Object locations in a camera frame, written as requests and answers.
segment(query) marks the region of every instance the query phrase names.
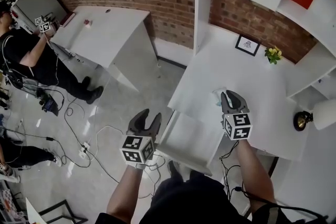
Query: black shoe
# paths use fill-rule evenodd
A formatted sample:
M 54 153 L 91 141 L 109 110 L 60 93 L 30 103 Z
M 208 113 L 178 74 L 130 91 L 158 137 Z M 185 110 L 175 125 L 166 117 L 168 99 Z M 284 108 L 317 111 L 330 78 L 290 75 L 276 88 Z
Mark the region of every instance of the black shoe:
M 85 77 L 82 81 L 82 85 L 84 89 L 87 89 L 88 86 L 90 85 L 91 79 L 89 77 Z
M 104 91 L 104 87 L 100 86 L 96 89 L 94 89 L 92 91 L 92 97 L 86 101 L 87 104 L 92 104 L 96 99 L 98 99 L 99 97 L 101 97 L 101 95 L 103 94 Z

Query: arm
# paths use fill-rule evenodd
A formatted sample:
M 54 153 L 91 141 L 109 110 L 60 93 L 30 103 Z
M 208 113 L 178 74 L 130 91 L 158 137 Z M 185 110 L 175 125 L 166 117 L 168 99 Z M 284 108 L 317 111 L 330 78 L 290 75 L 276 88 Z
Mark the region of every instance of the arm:
M 127 166 L 118 186 L 112 194 L 107 211 L 126 223 L 131 223 L 138 201 L 140 181 L 143 170 Z
M 276 203 L 272 181 L 247 140 L 240 140 L 237 155 L 246 191 Z M 263 202 L 252 199 L 250 199 L 250 204 L 252 214 L 265 205 Z
M 7 164 L 6 164 L 6 161 L 5 161 L 4 152 L 2 150 L 1 145 L 0 145 L 0 163 L 4 166 L 4 168 L 7 167 Z
M 23 58 L 20 61 L 20 64 L 28 67 L 34 67 L 38 59 L 41 57 L 42 52 L 46 47 L 46 43 L 47 38 L 45 37 L 45 35 L 43 35 L 40 38 L 39 42 L 32 49 L 32 51 L 27 52 L 26 55 L 23 56 Z

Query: gray floor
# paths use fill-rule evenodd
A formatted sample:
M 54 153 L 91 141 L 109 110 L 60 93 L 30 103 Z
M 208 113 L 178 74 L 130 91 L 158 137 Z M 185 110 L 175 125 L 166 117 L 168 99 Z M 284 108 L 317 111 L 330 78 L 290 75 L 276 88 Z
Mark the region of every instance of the gray floor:
M 92 85 L 106 85 L 103 96 L 92 105 L 76 100 L 70 107 L 73 109 L 72 116 L 66 116 L 67 121 L 77 134 L 80 141 L 90 141 L 90 151 L 94 154 L 97 151 L 95 134 L 104 126 L 110 125 L 121 129 L 123 132 L 128 127 L 129 120 L 139 111 L 149 108 L 149 122 L 154 116 L 161 112 L 163 122 L 159 135 L 161 136 L 167 122 L 172 114 L 172 110 L 167 104 L 181 79 L 184 70 L 164 61 L 159 61 L 158 68 L 154 70 L 153 81 L 141 93 L 137 93 L 110 78 L 109 74 L 102 68 L 95 70 L 76 62 L 75 60 L 65 60 L 64 63 L 73 71 L 79 80 L 85 76 L 93 78 Z M 61 102 L 59 93 L 53 93 L 57 102 Z M 51 136 L 60 141 L 64 150 L 74 162 L 81 166 L 89 165 L 88 160 L 81 159 L 78 155 L 79 144 L 65 122 L 64 114 L 69 104 L 67 98 L 72 101 L 73 97 L 66 95 L 64 107 L 58 117 L 41 110 L 38 101 L 19 90 L 12 90 L 12 111 L 6 123 L 8 128 L 16 128 L 23 119 L 25 132 L 41 136 Z M 106 127 L 98 136 L 99 151 L 97 158 L 106 170 L 117 180 L 124 172 L 125 163 L 121 158 L 119 147 L 121 133 L 111 127 Z M 61 155 L 62 151 L 56 142 L 49 142 L 44 139 L 28 137 L 28 145 L 41 148 L 49 148 Z M 228 138 L 224 138 L 216 155 L 211 163 L 213 178 L 223 182 L 223 170 L 218 158 L 227 153 L 233 145 Z M 269 168 L 272 158 L 261 156 L 264 166 Z M 161 164 L 163 159 L 155 157 L 154 162 Z M 225 165 L 230 167 L 237 164 L 235 152 L 225 160 Z M 139 196 L 148 196 L 153 193 L 152 181 L 157 181 L 159 174 L 157 171 L 148 171 L 143 174 Z M 105 211 L 108 200 L 116 187 L 116 183 L 101 169 L 97 161 L 93 160 L 89 168 L 74 166 L 68 161 L 63 167 L 51 164 L 40 163 L 29 170 L 19 172 L 21 184 L 11 184 L 13 192 L 21 191 L 32 205 L 38 210 L 43 210 L 64 199 L 67 199 L 75 214 L 89 219 L 89 223 L 94 223 L 98 214 Z M 161 181 L 169 177 L 166 165 L 160 168 Z M 230 187 L 241 185 L 241 175 L 238 168 L 233 168 L 228 177 Z M 139 199 L 137 209 L 133 218 L 133 223 L 139 223 L 142 216 L 148 210 L 151 196 Z M 232 203 L 241 214 L 248 206 L 247 199 L 234 193 Z

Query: white table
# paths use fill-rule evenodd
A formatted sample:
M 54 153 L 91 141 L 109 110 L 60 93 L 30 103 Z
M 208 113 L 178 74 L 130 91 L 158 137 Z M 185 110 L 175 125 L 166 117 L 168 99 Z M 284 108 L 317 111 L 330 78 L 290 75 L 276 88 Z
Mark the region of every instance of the white table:
M 119 82 L 140 90 L 157 59 L 143 20 L 149 12 L 128 8 L 79 6 L 66 27 L 51 39 L 108 70 Z M 92 22 L 90 28 L 84 20 Z
M 255 57 L 235 48 L 238 35 L 210 26 L 168 106 L 175 110 L 158 150 L 192 168 L 207 169 L 223 137 L 222 108 L 211 92 L 222 87 L 241 95 L 250 109 L 250 144 L 282 158 L 299 160 L 308 128 L 297 132 L 293 116 L 300 108 L 286 98 L 286 59 L 270 65 L 260 46 Z
M 47 224 L 44 221 L 44 219 L 40 216 L 40 214 L 35 210 L 35 208 L 31 205 L 30 201 L 27 198 L 26 198 L 26 207 L 29 223 Z

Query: hand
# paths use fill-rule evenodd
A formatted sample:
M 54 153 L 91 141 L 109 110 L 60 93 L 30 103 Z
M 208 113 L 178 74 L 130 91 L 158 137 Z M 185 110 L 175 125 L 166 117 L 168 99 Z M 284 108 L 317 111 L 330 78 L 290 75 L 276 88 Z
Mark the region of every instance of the hand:
M 51 29 L 45 32 L 45 34 L 48 38 L 53 37 L 55 33 L 56 33 L 55 29 L 52 25 L 51 25 Z

